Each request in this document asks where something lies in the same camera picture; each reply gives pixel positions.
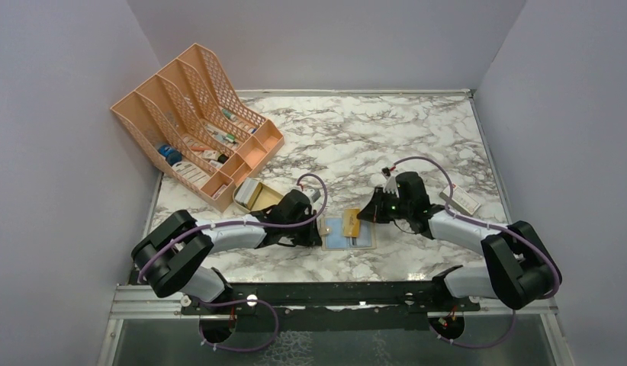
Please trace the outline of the gold card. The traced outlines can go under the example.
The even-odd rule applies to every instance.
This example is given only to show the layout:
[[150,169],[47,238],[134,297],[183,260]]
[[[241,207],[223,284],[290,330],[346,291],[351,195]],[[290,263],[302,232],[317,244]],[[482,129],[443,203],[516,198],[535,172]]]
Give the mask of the gold card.
[[360,210],[358,208],[348,208],[342,215],[342,234],[348,238],[358,238],[361,222],[358,219]]

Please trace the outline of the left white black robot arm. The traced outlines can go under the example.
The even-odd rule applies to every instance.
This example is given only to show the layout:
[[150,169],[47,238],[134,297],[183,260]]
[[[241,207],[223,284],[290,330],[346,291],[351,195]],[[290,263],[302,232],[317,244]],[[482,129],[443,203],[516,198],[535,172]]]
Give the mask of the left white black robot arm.
[[132,250],[137,280],[147,283],[159,298],[183,293],[220,313],[229,306],[232,287],[219,270],[202,265],[207,255],[273,245],[319,246],[314,204],[320,199],[316,189],[293,189],[277,204],[241,218],[202,223],[178,210]]

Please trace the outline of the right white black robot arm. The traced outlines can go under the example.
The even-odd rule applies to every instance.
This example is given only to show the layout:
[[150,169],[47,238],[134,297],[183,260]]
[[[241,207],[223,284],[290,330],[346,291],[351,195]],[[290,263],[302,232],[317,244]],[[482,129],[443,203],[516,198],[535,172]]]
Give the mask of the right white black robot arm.
[[451,309],[461,297],[498,299],[519,310],[552,294],[562,283],[558,266],[529,223],[500,226],[450,213],[431,202],[416,172],[391,176],[384,187],[376,187],[357,218],[378,224],[404,220],[414,234],[483,256],[481,266],[458,267],[436,276],[441,283],[431,288],[430,300],[440,310]]

